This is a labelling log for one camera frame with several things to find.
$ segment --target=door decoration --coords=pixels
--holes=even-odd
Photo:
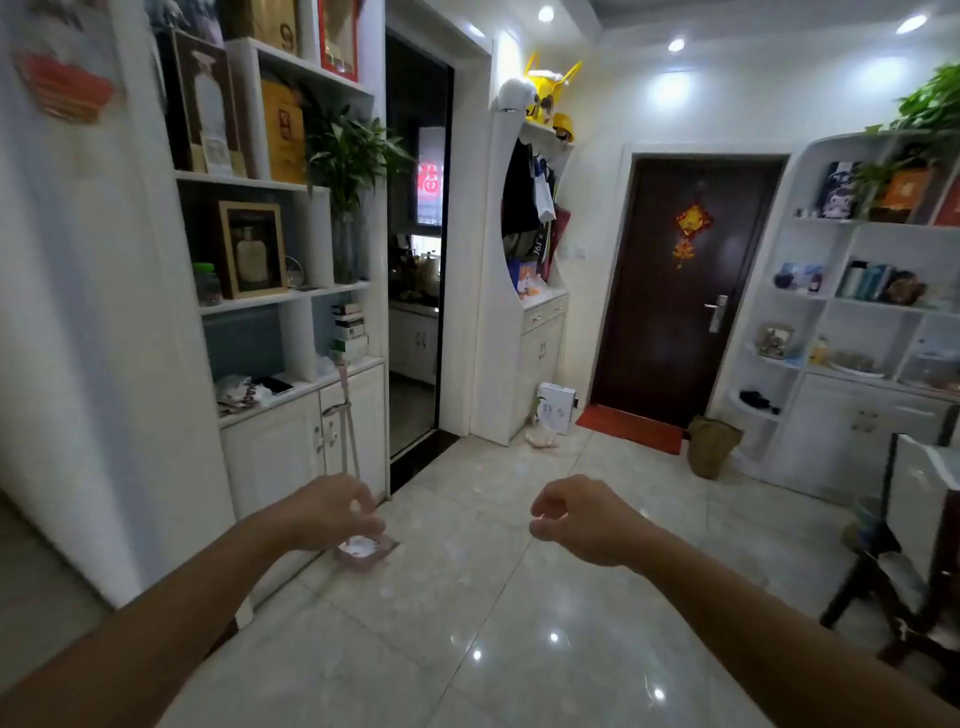
[[[692,240],[707,228],[712,227],[713,216],[700,203],[694,203],[677,215],[677,227],[680,228],[681,239],[674,246],[673,256],[677,258],[677,270],[684,267],[687,260],[692,260],[695,254]]]
[[[119,76],[104,0],[28,0],[17,28],[16,68],[37,105],[75,124],[95,124]]]

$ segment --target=door frame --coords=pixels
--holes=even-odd
[[[587,395],[582,399],[590,402],[593,395],[593,381],[596,377],[597,363],[600,360],[600,347],[603,344],[603,334],[607,330],[607,313],[610,310],[611,294],[613,292],[613,278],[616,274],[616,265],[620,259],[620,245],[625,230],[630,225],[631,191],[634,188],[636,170],[643,158],[729,158],[747,160],[779,160],[784,163],[780,175],[780,183],[774,194],[773,202],[767,213],[767,221],[760,235],[759,244],[754,251],[754,259],[750,263],[750,273],[740,297],[740,306],[736,310],[727,347],[724,349],[717,370],[716,379],[707,405],[707,414],[714,416],[719,409],[720,400],[732,376],[732,364],[735,359],[732,352],[738,352],[748,336],[747,325],[750,322],[750,311],[754,307],[756,295],[763,283],[763,272],[767,268],[770,255],[773,252],[780,227],[785,219],[785,212],[789,203],[789,190],[793,188],[794,177],[797,174],[797,160],[803,150],[803,144],[789,142],[759,142],[756,144],[737,142],[711,142],[695,144],[655,144],[646,142],[627,142],[623,145],[620,155],[620,168],[617,174],[616,192],[614,198],[620,202],[620,214],[611,220],[608,229],[608,240],[612,238],[613,255],[610,270],[607,273],[607,285],[604,292],[603,311],[600,316],[600,328],[596,343],[593,347],[593,358],[590,363],[590,379]]]

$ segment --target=glass jar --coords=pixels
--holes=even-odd
[[[200,305],[217,305],[224,302],[224,292],[213,263],[194,263],[193,280],[197,285],[197,301]]]

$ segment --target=doorway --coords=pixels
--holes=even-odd
[[[593,403],[684,428],[707,411],[784,164],[634,157]],[[694,205],[712,225],[680,247]]]
[[[387,126],[416,160],[387,181],[390,454],[396,458],[438,426],[453,69],[390,33],[386,51]]]

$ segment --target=picture frame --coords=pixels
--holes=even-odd
[[[248,299],[287,292],[280,205],[219,203],[224,296]]]
[[[178,30],[157,39],[174,165],[188,172],[247,177],[227,51]]]
[[[320,18],[320,65],[356,82],[359,67],[356,0],[317,0],[317,11]]]
[[[762,324],[756,331],[756,353],[768,359],[785,359],[794,329],[789,324]]]

